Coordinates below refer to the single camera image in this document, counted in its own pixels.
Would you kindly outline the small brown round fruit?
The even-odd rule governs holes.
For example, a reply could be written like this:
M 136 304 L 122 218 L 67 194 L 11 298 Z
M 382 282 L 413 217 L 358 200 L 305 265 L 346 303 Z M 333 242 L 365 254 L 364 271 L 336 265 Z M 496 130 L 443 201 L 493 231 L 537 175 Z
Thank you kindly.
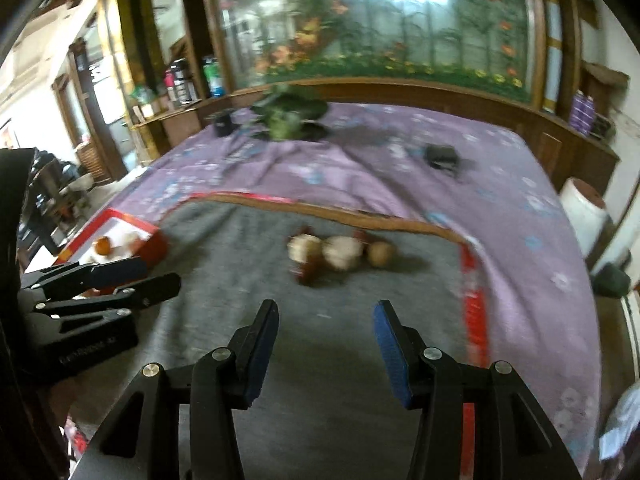
M 377 269 L 389 268 L 394 263 L 396 255 L 396 246 L 385 240 L 377 240 L 367 247 L 368 263 Z

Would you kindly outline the small black clip device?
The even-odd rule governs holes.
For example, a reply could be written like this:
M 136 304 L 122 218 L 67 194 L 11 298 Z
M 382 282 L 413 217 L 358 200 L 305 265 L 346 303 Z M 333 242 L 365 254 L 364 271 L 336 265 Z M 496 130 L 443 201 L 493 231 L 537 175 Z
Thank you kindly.
M 459 173 L 461 157 L 453 146 L 427 144 L 423 158 L 428 166 L 448 172 L 453 177 L 457 177 Z

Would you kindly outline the small beige chunk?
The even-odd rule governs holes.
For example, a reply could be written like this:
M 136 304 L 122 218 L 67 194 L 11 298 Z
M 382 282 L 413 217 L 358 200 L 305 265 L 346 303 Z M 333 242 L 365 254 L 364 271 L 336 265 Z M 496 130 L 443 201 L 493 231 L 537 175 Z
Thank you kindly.
M 305 264 L 322 255 L 322 240 L 311 234 L 293 236 L 286 244 L 288 258 L 298 264 Z

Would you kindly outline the grey felt mat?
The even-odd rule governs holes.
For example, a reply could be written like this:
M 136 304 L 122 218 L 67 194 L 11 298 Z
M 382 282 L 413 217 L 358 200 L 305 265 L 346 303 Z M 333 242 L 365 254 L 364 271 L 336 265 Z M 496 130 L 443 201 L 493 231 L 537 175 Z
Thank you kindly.
M 419 413 L 393 394 L 372 312 L 390 301 L 425 342 L 465 361 L 461 248 L 434 235 L 390 232 L 398 256 L 389 268 L 330 273 L 305 287 L 286 250 L 303 226 L 322 236 L 347 233 L 319 218 L 213 200 L 163 216 L 169 247 L 157 272 L 179 274 L 181 290 L 141 313 L 136 348 L 81 376 L 70 414 L 82 431 L 96 432 L 144 364 L 196 362 L 271 299 L 280 328 L 262 394 L 234 416 L 247 477 L 405 478 Z

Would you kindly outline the purple spray bottles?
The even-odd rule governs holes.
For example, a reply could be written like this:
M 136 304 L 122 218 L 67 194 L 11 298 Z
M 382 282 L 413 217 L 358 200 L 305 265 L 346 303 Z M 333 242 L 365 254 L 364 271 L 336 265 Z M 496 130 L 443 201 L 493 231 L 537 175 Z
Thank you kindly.
M 593 97 L 578 90 L 574 95 L 568 124 L 583 136 L 589 136 L 595 120 L 596 106 Z

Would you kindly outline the black thermos flask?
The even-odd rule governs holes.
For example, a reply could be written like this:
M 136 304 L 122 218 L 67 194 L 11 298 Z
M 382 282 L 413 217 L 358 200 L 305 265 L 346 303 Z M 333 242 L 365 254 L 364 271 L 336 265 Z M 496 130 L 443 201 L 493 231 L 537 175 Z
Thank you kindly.
M 174 88 L 178 101 L 182 105 L 189 105 L 198 99 L 193 82 L 189 62 L 185 58 L 176 58 L 170 64 Z

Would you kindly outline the purple floral tablecloth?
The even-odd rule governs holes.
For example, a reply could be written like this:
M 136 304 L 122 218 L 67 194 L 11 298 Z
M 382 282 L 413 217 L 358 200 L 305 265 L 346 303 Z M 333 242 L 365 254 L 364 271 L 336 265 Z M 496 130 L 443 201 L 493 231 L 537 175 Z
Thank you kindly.
M 600 342 L 584 257 L 558 194 L 516 133 L 405 106 L 334 104 L 319 142 L 212 129 L 157 159 L 111 201 L 157 222 L 194 194 L 233 192 L 426 221 L 480 262 L 488 346 L 524 374 L 579 468 L 596 436 Z M 457 177 L 427 165 L 453 146 Z

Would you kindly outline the orange tangerine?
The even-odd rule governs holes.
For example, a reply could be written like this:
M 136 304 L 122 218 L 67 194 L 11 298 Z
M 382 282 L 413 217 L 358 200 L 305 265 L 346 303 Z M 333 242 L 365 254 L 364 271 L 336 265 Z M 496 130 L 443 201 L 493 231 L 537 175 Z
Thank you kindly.
M 100 236 L 93 242 L 94 252 L 102 257 L 108 257 L 113 252 L 113 243 L 108 236 Z

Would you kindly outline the large beige chunk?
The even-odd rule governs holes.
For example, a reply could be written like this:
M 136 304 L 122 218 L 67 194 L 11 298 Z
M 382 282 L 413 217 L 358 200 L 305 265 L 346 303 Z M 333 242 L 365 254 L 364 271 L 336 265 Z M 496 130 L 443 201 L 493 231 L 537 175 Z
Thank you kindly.
M 130 255 L 134 256 L 144 245 L 145 239 L 142 238 L 137 232 L 128 233 L 124 237 L 124 247 Z

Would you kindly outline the white paper roll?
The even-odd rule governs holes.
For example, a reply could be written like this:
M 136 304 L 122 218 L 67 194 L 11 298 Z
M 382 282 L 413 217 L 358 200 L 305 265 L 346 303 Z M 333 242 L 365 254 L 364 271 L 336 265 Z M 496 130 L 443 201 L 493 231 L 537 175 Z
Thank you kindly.
M 587 258 L 608 220 L 605 201 L 593 186 L 571 177 L 563 184 L 560 202 L 574 230 L 582 256 Z

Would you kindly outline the red white shallow box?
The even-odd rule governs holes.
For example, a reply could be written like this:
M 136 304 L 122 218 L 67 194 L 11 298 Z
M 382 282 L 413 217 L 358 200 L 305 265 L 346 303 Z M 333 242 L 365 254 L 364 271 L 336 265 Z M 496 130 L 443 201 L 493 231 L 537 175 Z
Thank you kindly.
M 112 263 L 139 257 L 151 270 L 167 253 L 168 240 L 159 226 L 107 208 L 80 230 L 54 263 Z

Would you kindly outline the floral glass cabinet panel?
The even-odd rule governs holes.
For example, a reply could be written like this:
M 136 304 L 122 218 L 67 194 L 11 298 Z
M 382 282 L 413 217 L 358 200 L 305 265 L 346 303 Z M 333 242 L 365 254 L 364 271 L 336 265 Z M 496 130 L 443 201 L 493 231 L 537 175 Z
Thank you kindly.
M 285 80 L 433 81 L 538 105 L 544 0 L 209 0 L 233 90 Z

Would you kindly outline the black cylindrical device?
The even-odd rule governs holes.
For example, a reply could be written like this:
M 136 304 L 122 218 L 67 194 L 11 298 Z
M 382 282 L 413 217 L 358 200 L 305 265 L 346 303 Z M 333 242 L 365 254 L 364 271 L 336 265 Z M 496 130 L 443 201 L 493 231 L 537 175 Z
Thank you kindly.
M 207 117 L 217 138 L 231 136 L 238 128 L 238 125 L 234 122 L 233 113 L 233 108 L 225 108 Z

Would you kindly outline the red date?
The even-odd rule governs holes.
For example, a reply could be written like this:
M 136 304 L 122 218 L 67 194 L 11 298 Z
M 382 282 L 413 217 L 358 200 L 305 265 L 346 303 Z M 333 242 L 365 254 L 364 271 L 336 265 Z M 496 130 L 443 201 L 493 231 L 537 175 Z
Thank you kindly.
M 319 263 L 313 261 L 307 261 L 305 263 L 298 264 L 293 269 L 293 275 L 295 281 L 299 285 L 312 286 L 314 281 L 318 278 L 321 271 Z
M 363 230 L 353 230 L 352 237 L 363 244 L 363 246 L 368 246 L 371 243 L 370 234 Z

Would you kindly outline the green blue bottle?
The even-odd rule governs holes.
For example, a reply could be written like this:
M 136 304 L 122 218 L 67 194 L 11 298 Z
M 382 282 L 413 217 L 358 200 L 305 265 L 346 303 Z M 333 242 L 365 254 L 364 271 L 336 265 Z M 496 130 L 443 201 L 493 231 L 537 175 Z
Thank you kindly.
M 219 64 L 211 55 L 203 58 L 203 73 L 207 82 L 210 95 L 213 98 L 221 98 L 226 94 L 224 91 L 224 83 L 222 82 Z

